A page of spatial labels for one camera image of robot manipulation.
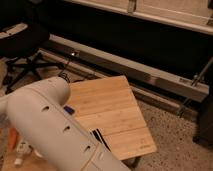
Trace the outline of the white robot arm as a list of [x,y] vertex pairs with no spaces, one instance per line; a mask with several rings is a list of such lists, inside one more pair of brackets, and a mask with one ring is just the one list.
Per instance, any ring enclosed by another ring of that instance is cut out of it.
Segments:
[[0,97],[0,115],[57,171],[130,171],[64,110],[69,84],[50,77]]

